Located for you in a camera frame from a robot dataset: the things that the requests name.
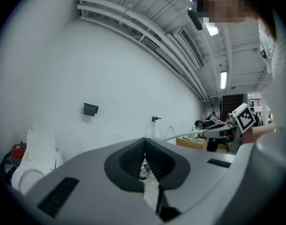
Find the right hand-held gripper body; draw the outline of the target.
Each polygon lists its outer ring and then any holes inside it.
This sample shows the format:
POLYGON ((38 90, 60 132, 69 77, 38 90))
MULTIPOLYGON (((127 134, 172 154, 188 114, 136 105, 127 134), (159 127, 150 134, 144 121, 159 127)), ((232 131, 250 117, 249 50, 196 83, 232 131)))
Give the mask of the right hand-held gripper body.
POLYGON ((227 115, 227 124, 238 128, 240 133, 245 133, 255 123, 255 118, 246 103, 242 103, 227 115))

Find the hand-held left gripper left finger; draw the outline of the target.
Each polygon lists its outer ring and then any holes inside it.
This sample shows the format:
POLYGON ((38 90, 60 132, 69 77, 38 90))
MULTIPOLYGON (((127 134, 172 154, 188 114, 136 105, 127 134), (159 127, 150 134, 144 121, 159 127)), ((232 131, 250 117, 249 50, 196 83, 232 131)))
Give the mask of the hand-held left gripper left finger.
POLYGON ((139 180, 145 139, 81 153, 27 193, 40 225, 160 225, 139 180))

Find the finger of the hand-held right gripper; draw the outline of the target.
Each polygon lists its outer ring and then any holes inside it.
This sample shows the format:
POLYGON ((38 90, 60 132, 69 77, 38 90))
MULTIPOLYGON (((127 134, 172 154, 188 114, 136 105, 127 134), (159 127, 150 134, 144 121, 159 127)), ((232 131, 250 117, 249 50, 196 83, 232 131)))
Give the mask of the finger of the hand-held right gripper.
POLYGON ((204 132, 205 138, 224 138, 227 136, 234 136, 233 131, 236 130, 237 125, 226 122, 209 126, 204 132))

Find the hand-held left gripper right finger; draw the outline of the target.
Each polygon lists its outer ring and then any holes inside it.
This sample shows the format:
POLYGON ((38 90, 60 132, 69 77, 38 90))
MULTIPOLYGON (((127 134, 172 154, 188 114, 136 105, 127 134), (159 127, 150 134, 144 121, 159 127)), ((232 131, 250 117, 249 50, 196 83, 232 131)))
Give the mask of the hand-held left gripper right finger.
POLYGON ((147 222, 215 222, 225 208, 219 186, 233 155, 145 140, 145 159, 156 179, 155 209, 147 222))

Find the green white toilet brush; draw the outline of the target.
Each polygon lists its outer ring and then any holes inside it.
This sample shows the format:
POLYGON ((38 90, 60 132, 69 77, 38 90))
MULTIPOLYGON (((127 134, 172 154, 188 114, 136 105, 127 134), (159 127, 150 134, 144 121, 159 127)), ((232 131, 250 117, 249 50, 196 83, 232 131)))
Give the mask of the green white toilet brush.
POLYGON ((208 129, 191 131, 191 132, 187 132, 187 133, 183 133, 183 134, 173 135, 173 136, 170 136, 170 137, 167 137, 167 138, 161 138, 161 140, 162 140, 162 141, 169 141, 169 140, 172 140, 172 139, 174 139, 174 138, 179 138, 179 137, 183 137, 183 136, 186 136, 186 135, 202 134, 202 133, 204 133, 204 132, 207 131, 207 130, 208 130, 208 129))

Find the person's right forearm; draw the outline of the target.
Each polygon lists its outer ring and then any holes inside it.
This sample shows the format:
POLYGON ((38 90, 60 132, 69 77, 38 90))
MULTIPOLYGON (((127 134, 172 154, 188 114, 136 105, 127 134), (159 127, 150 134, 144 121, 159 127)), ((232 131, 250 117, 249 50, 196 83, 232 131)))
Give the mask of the person's right forearm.
POLYGON ((251 127, 243 133, 242 145, 247 143, 255 143, 260 137, 273 133, 275 129, 275 122, 271 122, 270 124, 264 126, 251 127))

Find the white toilet with round button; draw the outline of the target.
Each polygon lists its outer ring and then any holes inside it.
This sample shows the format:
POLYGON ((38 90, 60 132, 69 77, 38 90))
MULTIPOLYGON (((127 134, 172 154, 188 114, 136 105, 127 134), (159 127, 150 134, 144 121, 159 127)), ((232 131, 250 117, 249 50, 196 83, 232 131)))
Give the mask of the white toilet with round button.
POLYGON ((21 163, 11 179, 11 187, 22 195, 63 164, 53 132, 45 122, 39 120, 30 126, 26 145, 21 163))

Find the brown staircase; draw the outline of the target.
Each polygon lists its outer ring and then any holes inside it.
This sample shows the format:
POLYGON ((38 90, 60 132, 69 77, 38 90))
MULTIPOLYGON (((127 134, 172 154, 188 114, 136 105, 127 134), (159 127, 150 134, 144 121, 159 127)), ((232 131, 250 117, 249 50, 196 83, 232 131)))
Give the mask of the brown staircase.
POLYGON ((220 106, 221 108, 220 119, 222 121, 226 121, 227 115, 229 113, 232 113, 233 110, 239 107, 242 104, 242 101, 243 101, 243 94, 223 96, 220 106))

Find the brown cardboard box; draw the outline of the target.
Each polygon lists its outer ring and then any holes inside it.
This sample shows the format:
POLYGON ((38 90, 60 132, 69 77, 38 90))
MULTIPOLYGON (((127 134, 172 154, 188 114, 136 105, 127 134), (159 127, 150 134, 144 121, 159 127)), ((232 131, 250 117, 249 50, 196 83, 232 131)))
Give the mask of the brown cardboard box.
POLYGON ((177 138, 176 144, 178 146, 194 149, 194 150, 201 150, 207 151, 207 140, 203 139, 191 139, 187 140, 185 138, 177 138))

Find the long ceiling lamp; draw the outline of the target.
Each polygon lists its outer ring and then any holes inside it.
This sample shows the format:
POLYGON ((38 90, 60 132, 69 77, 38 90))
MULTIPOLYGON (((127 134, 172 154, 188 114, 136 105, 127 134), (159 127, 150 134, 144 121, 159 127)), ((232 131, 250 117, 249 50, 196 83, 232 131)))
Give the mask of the long ceiling lamp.
POLYGON ((227 84, 227 71, 222 71, 220 73, 220 89, 224 90, 227 84))

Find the white dotted shirt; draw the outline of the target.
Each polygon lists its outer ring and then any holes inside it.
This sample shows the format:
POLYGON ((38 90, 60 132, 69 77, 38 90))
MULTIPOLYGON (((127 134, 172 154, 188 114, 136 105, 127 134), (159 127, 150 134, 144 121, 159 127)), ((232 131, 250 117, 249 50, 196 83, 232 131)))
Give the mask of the white dotted shirt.
POLYGON ((259 22, 259 33, 262 45, 267 52, 273 81, 263 91, 263 98, 271 108, 276 129, 286 128, 286 27, 276 11, 272 12, 275 37, 265 23, 259 22))

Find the red plastic box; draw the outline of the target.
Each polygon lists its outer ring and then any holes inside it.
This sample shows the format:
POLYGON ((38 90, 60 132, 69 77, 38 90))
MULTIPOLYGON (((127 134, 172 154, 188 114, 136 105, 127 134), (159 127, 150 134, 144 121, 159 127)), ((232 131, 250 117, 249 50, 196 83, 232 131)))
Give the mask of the red plastic box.
POLYGON ((11 149, 12 159, 22 159, 26 151, 27 144, 20 141, 19 144, 14 144, 11 149))

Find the square ceiling lamp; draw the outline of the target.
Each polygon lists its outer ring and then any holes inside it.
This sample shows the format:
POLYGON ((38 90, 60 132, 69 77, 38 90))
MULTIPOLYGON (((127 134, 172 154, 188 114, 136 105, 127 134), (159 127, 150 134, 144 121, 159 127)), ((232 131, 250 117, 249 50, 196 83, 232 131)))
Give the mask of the square ceiling lamp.
POLYGON ((215 24, 212 22, 209 22, 209 18, 207 18, 207 17, 203 18, 203 22, 204 22, 204 25, 207 28, 210 36, 214 36, 214 35, 217 35, 219 33, 219 30, 215 26, 215 24))

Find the white ceiling pipe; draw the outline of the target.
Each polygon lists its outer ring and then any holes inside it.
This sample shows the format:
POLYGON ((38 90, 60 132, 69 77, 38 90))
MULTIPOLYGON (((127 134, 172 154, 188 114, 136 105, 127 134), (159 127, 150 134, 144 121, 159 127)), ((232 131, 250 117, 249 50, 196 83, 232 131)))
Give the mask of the white ceiling pipe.
POLYGON ((147 25, 144 29, 127 15, 118 15, 97 7, 78 4, 81 10, 81 19, 93 22, 119 33, 125 38, 140 45, 143 49, 159 59, 182 82, 197 94, 202 102, 208 102, 208 96, 200 79, 192 68, 192 62, 184 55, 183 49, 169 35, 164 34, 155 25, 147 25))
MULTIPOLYGON (((168 34, 162 28, 160 28, 157 24, 152 22, 149 18, 145 17, 144 15, 142 15, 140 13, 133 12, 129 8, 125 8, 123 6, 117 5, 115 3, 112 3, 112 2, 109 2, 106 0, 77 0, 77 1, 78 1, 78 4, 100 8, 100 9, 103 9, 106 11, 113 12, 113 13, 118 14, 118 15, 127 15, 128 19, 131 19, 133 22, 137 23, 139 26, 143 27, 144 29, 146 28, 147 25, 150 25, 150 24, 155 25, 164 34, 166 34, 166 35, 168 34)), ((179 45, 181 49, 183 49, 181 47, 181 45, 178 43, 178 41, 174 37, 172 37, 172 38, 176 41, 176 44, 179 45)), ((193 61, 191 60, 191 58, 189 58, 189 61, 192 62, 192 68, 196 71, 196 67, 193 64, 193 61)))

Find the black wall paper holder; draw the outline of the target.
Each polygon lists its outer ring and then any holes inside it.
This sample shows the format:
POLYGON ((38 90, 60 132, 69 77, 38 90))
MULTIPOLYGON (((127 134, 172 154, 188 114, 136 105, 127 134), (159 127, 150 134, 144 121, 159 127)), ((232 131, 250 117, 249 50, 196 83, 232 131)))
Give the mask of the black wall paper holder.
POLYGON ((84 103, 83 114, 87 116, 95 116, 98 113, 99 106, 84 103))

